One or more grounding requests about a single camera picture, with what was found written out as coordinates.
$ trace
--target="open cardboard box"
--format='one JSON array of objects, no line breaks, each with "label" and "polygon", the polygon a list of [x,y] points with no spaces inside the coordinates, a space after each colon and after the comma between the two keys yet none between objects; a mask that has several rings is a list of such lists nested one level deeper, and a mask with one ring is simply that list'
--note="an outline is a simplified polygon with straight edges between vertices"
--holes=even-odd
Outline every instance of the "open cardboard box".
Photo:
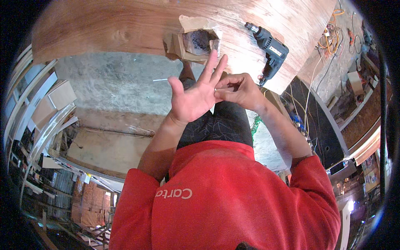
[{"label": "open cardboard box", "polygon": [[182,25],[182,29],[177,34],[168,34],[164,37],[164,41],[167,44],[167,52],[171,54],[176,54],[179,58],[189,60],[189,61],[206,61],[208,60],[208,55],[195,55],[185,50],[183,34],[196,31],[205,30],[218,39],[210,41],[210,48],[218,51],[218,57],[220,56],[221,38],[222,31],[218,30],[219,25],[204,17],[188,17],[184,15],[179,16],[179,22]]}]

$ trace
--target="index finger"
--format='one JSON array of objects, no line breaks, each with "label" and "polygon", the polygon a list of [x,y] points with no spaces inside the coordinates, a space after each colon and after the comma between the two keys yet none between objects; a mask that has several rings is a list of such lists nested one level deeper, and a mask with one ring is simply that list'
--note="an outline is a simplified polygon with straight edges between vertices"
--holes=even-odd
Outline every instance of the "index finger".
[{"label": "index finger", "polygon": [[215,88],[222,88],[224,85],[227,85],[229,83],[232,84],[241,84],[244,80],[244,74],[233,74],[233,75],[228,75],[225,78],[221,79]]},{"label": "index finger", "polygon": [[206,66],[203,69],[203,72],[201,73],[199,79],[197,80],[199,81],[210,81],[211,75],[212,75],[212,71],[214,70],[214,66],[217,64],[218,62],[218,57],[217,57],[218,52],[216,50],[212,50],[209,57],[208,57],[208,61],[206,63]]}]

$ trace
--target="wooden table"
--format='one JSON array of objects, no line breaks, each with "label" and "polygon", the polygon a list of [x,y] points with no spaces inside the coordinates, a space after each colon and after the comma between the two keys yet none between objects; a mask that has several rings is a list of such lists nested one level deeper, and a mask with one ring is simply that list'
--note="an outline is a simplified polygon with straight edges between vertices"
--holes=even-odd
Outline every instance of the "wooden table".
[{"label": "wooden table", "polygon": [[203,16],[220,23],[221,55],[228,73],[254,81],[265,53],[236,19],[252,22],[283,41],[290,52],[265,87],[281,94],[300,70],[334,10],[336,0],[60,0],[40,16],[32,33],[34,63],[85,52],[166,55],[163,36],[180,30],[178,17]]}]

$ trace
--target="black drill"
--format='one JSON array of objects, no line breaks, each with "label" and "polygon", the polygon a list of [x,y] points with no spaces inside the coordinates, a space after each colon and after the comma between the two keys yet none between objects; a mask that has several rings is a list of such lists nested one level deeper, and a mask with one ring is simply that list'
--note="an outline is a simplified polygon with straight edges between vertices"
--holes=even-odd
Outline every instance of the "black drill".
[{"label": "black drill", "polygon": [[253,32],[253,36],[257,40],[257,45],[266,52],[267,63],[264,67],[263,77],[260,80],[260,86],[264,86],[265,82],[272,79],[276,72],[278,72],[289,53],[289,49],[273,38],[271,33],[261,26],[257,27],[249,22],[246,22],[244,26]]}]

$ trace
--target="metal pole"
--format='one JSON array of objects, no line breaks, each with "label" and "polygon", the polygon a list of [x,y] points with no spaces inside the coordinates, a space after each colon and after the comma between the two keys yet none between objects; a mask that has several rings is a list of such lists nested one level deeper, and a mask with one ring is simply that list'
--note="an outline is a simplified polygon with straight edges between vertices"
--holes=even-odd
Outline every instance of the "metal pole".
[{"label": "metal pole", "polygon": [[385,197],[385,166],[386,166],[386,68],[382,51],[379,51],[380,75],[380,199]]}]

